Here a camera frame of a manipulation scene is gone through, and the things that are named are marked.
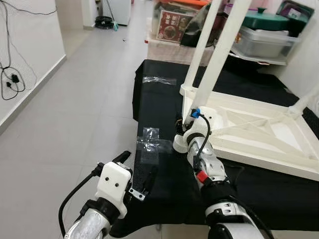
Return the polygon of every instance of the black tablecloth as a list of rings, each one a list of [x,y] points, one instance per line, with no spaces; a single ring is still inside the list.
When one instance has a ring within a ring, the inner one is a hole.
[[[246,97],[282,106],[293,105],[298,98],[284,89],[280,81],[257,72],[232,72],[227,61],[214,91]],[[173,141],[175,115],[181,112],[179,94],[188,70],[187,65],[146,60],[136,71],[133,96],[134,119],[138,120],[138,136],[143,128],[159,128],[160,139]],[[204,68],[199,68],[194,86],[198,86]],[[142,83],[143,76],[177,79],[177,85]],[[319,136],[318,118],[309,110],[304,118]],[[238,197],[251,207],[272,230],[319,231],[319,183],[263,168],[221,159],[230,179],[238,178]],[[133,201],[123,220],[117,220],[111,235],[124,237],[141,227],[153,224],[205,224],[204,206],[185,154],[159,153],[158,175],[150,196],[143,203]],[[141,189],[153,164],[141,161],[137,150],[133,187]]]

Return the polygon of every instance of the baseboard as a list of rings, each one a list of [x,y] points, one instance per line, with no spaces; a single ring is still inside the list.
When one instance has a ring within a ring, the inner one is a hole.
[[[0,122],[0,135],[9,127],[9,125],[15,120],[19,113],[27,106],[27,104],[33,99],[33,97],[41,90],[41,88],[51,79],[51,77],[57,72],[57,70],[66,61],[66,55],[64,55],[42,78],[38,81],[34,89],[28,92],[17,104],[17,106],[11,110],[8,116]]]
[[[83,26],[84,30],[89,30],[92,31],[95,28],[95,24],[93,24],[92,26]]]

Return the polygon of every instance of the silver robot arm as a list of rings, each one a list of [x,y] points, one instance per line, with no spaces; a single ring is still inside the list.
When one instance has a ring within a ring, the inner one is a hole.
[[[125,217],[127,204],[131,199],[142,202],[149,194],[157,171],[150,172],[142,192],[136,191],[132,188],[131,183],[133,171],[122,164],[130,154],[130,152],[125,151],[112,162],[105,165],[99,163],[92,171],[91,174],[100,177],[95,194],[96,200],[88,200],[85,203],[80,216],[66,233],[62,220],[63,207],[84,183],[80,183],[64,200],[59,210],[60,228],[64,239],[104,238],[110,232],[115,220]]]
[[[180,153],[187,153],[187,160],[193,167],[206,206],[206,222],[210,226],[208,238],[264,239],[251,216],[263,228],[265,225],[252,210],[236,198],[236,191],[227,178],[224,165],[216,157],[208,140],[210,123],[204,114],[200,113],[205,113],[205,110],[206,108],[202,107],[192,112],[195,119],[191,127],[176,127],[178,134],[173,147]],[[266,230],[266,233],[273,239],[270,231]]]

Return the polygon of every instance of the floor tile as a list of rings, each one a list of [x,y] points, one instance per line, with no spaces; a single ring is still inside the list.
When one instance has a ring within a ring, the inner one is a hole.
[[[275,239],[318,239],[319,232],[272,231]]]
[[[162,225],[162,239],[207,239],[209,228],[203,225]]]
[[[58,72],[26,108],[30,111],[98,115],[109,90],[108,82],[99,72],[82,70]]]
[[[62,29],[62,39],[66,55],[70,57],[92,31],[82,29]]]
[[[161,231],[156,230],[156,226],[148,226],[141,228],[137,230],[136,232],[133,232],[132,234],[129,234],[125,237],[126,239],[161,239]],[[114,237],[111,237],[108,235],[106,239],[114,239]]]
[[[84,161],[97,116],[48,112],[22,114],[15,127],[18,137],[0,140],[0,162],[77,164]]]
[[[106,116],[132,119],[132,98],[133,88],[114,87],[106,96],[101,113]]]
[[[101,115],[85,153],[84,165],[109,162],[125,150],[130,151],[131,158],[134,158],[137,125],[133,119]]]
[[[79,166],[2,163],[0,238],[57,239],[59,206],[79,174]]]

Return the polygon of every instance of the white wall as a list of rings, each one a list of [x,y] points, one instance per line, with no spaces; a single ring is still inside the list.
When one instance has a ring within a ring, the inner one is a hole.
[[[54,0],[10,0],[9,2],[18,8],[33,12],[50,12],[55,9]],[[7,8],[12,42],[35,70],[38,82],[40,82],[65,55],[57,14],[48,16],[30,15],[16,11],[9,6]],[[5,66],[8,64],[8,57],[2,3],[0,3],[0,33],[0,61]],[[0,98],[0,125],[20,104],[20,101],[34,89],[35,83],[32,72],[12,46],[11,55],[12,65],[20,70],[29,90],[19,93],[16,98],[10,101],[4,101]],[[10,91],[8,88],[4,90],[5,93]]]
[[[95,0],[81,0],[82,1],[82,15],[84,26],[94,26],[95,18],[99,15]]]
[[[267,0],[267,4],[266,4],[266,11],[265,12],[269,12],[269,13],[276,13],[280,4],[283,2],[284,0]],[[294,2],[309,6],[309,7],[315,7],[315,5],[317,4],[316,1],[318,0],[292,0]]]
[[[56,0],[60,27],[83,29],[81,0]]]
[[[318,8],[317,0],[299,0]],[[319,84],[319,10],[315,12],[301,35],[302,42],[292,52],[287,66],[270,68],[268,73],[276,75],[296,96],[304,96],[314,85]],[[309,107],[319,117],[314,99]]]

